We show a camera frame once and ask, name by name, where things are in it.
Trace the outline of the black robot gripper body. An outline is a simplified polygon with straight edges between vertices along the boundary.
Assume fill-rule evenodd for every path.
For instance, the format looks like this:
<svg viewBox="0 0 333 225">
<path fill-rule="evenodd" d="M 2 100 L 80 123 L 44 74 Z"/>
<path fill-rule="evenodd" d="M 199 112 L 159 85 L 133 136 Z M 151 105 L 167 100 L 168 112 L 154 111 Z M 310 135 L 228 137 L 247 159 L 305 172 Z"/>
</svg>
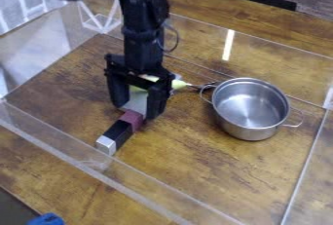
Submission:
<svg viewBox="0 0 333 225">
<path fill-rule="evenodd" d="M 140 75 L 148 75 L 158 78 L 158 88 L 168 90 L 174 77 L 163 68 L 164 30 L 135 31 L 124 28 L 121 34 L 124 55 L 105 55 L 108 88 L 127 90 L 128 85 L 152 87 L 154 84 L 140 78 Z"/>
</svg>

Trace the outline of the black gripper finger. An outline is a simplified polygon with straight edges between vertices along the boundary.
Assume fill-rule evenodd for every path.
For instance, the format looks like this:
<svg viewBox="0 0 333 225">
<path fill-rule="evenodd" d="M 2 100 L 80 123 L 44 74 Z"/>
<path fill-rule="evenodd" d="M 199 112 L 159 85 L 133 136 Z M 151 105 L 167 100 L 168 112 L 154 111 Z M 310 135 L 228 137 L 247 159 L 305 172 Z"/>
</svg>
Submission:
<svg viewBox="0 0 333 225">
<path fill-rule="evenodd" d="M 120 108 L 127 104 L 129 99 L 128 85 L 125 83 L 124 77 L 115 73 L 108 73 L 107 84 L 111 102 L 116 108 Z"/>
<path fill-rule="evenodd" d="M 147 119 L 155 119 L 166 110 L 170 85 L 156 85 L 148 89 Z"/>
</svg>

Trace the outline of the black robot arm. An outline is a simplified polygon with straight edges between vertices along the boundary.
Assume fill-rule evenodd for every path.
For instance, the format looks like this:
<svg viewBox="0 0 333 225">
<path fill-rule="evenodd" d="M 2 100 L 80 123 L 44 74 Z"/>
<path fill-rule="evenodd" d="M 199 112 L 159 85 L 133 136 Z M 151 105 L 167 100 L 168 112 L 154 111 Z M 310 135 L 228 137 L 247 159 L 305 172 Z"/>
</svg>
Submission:
<svg viewBox="0 0 333 225">
<path fill-rule="evenodd" d="M 104 75 L 111 102 L 129 102 L 129 87 L 147 91 L 145 118 L 155 119 L 166 110 L 174 74 L 163 67 L 164 21 L 167 0 L 119 0 L 123 15 L 123 56 L 105 54 Z"/>
</svg>

